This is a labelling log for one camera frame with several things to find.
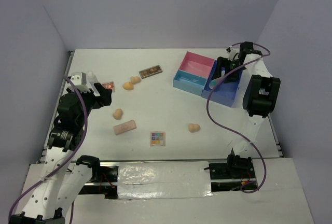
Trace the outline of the pink rectangular compact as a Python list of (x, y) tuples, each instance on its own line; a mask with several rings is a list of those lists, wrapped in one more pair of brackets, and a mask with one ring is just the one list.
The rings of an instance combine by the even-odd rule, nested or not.
[(113, 126), (113, 129), (114, 129), (115, 135), (120, 135), (122, 133), (136, 129), (136, 123), (134, 120), (130, 120), (130, 121), (124, 122), (122, 124)]

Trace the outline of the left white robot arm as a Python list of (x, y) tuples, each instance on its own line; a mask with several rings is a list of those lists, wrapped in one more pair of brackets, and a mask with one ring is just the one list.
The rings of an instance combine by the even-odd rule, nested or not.
[(112, 102), (111, 89), (99, 82), (94, 87), (98, 95), (85, 85), (71, 83), (67, 93), (60, 97), (40, 179), (19, 196), (22, 199), (31, 194), (20, 213), (9, 212), (9, 223), (65, 223), (65, 216), (83, 185), (100, 179), (100, 160), (88, 155), (78, 158), (69, 177), (65, 177), (86, 137), (89, 114)]

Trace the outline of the colourful square eyeshadow palette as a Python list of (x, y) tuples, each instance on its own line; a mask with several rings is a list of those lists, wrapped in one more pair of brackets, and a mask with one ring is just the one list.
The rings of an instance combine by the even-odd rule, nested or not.
[(165, 132), (159, 132), (159, 131), (151, 132), (150, 146), (165, 146)]

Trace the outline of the clear white bottle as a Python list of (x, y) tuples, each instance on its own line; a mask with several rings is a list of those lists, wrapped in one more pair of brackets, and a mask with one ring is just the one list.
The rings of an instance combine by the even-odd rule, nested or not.
[(99, 82), (96, 75), (93, 73), (93, 71), (87, 71), (87, 80), (90, 84), (91, 90), (94, 92), (96, 96), (99, 96), (98, 92), (95, 90), (94, 83)]

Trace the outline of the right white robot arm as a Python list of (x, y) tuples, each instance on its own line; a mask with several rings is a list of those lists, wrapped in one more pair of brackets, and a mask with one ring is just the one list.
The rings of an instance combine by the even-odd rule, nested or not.
[[(264, 58), (271, 54), (270, 50), (266, 47), (244, 41), (230, 45), (226, 51), (228, 53), (227, 61), (231, 63), (235, 62), (236, 66), (229, 72), (226, 72), (225, 75), (214, 79), (215, 83), (206, 102), (206, 113), (214, 124), (240, 137), (239, 143), (233, 147), (231, 154), (227, 158), (225, 168), (229, 177), (237, 178), (244, 170), (248, 170), (249, 166), (247, 162), (252, 157), (250, 152), (257, 152), (262, 162), (264, 174), (260, 184), (252, 191), (256, 192), (264, 185), (267, 178), (267, 166), (261, 152), (257, 148), (256, 137), (261, 124), (275, 109), (281, 81), (279, 78), (272, 76), (265, 66)], [(245, 126), (247, 134), (242, 134), (239, 131), (218, 123), (211, 116), (209, 109), (210, 99), (214, 91), (228, 77), (244, 69), (250, 75), (250, 80), (242, 101), (243, 110), (246, 112)]]

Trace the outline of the pink blue lotion bottle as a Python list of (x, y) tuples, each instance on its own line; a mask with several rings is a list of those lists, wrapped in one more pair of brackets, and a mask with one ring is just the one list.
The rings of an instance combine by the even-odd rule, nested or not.
[(209, 83), (209, 88), (212, 90), (221, 80), (222, 80), (222, 76), (212, 79)]

